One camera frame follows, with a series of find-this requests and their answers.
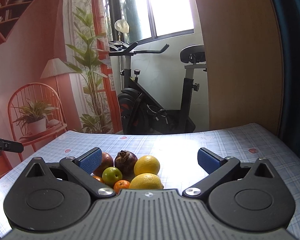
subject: adjustment knob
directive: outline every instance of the adjustment knob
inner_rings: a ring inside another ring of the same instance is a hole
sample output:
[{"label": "adjustment knob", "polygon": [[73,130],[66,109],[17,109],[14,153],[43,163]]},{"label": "adjustment knob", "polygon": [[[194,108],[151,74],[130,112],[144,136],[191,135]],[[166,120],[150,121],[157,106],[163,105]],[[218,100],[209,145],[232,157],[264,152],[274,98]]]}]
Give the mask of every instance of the adjustment knob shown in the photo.
[{"label": "adjustment knob", "polygon": [[200,84],[194,84],[193,85],[193,90],[194,91],[199,91],[199,87],[200,87]]}]

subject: bike handlebar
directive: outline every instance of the bike handlebar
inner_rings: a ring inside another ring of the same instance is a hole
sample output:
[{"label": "bike handlebar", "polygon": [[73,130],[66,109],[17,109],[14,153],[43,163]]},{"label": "bike handlebar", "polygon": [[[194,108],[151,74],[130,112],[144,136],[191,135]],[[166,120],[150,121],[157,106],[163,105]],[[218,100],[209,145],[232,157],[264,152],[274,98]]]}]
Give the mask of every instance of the bike handlebar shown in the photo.
[{"label": "bike handlebar", "polygon": [[161,54],[169,48],[169,44],[166,44],[161,50],[136,50],[136,54],[146,54],[146,53],[151,53],[151,54]]},{"label": "bike handlebar", "polygon": [[109,42],[112,45],[112,49],[115,51],[109,52],[109,56],[133,56],[135,54],[161,54],[169,48],[169,44],[163,46],[161,50],[133,50],[136,46],[138,46],[137,42],[132,43],[131,45],[125,44],[120,41],[111,41]]}]

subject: bike seat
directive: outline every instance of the bike seat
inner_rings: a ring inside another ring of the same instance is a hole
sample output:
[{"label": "bike seat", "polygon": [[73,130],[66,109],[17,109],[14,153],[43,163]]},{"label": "bike seat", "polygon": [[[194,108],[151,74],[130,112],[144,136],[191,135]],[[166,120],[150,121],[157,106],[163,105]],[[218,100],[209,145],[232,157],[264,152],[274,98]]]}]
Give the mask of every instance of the bike seat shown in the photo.
[{"label": "bike seat", "polygon": [[199,63],[206,61],[206,54],[204,52],[204,45],[193,45],[184,48],[180,52],[180,60],[183,63]]}]

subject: plaid tablecloth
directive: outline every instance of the plaid tablecloth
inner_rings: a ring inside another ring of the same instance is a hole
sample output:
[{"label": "plaid tablecloth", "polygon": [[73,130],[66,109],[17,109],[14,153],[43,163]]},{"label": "plaid tablecloth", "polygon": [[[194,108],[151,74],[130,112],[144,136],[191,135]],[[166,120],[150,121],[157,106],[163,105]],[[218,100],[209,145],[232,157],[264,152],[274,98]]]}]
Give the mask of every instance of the plaid tablecloth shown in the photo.
[{"label": "plaid tablecloth", "polygon": [[21,171],[35,156],[46,162],[58,162],[65,156],[78,157],[93,147],[100,147],[115,157],[120,150],[129,150],[137,157],[155,156],[160,164],[159,177],[164,188],[187,187],[207,176],[197,163],[197,152],[206,147],[216,154],[235,156],[244,162],[255,162],[266,156],[282,176],[296,201],[296,211],[288,226],[300,239],[300,160],[277,137],[258,124],[192,134],[123,136],[82,134],[68,131],[35,152],[0,179],[0,236],[11,227],[3,212],[3,200]]}]

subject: printed wall mural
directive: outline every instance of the printed wall mural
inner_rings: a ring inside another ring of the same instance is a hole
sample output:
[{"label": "printed wall mural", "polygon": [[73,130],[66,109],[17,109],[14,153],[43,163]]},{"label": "printed wall mural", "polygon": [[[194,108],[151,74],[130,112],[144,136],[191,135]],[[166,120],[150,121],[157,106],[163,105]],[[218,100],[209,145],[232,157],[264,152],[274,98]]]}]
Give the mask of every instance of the printed wall mural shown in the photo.
[{"label": "printed wall mural", "polygon": [[0,176],[67,130],[122,130],[107,0],[0,0]]}]

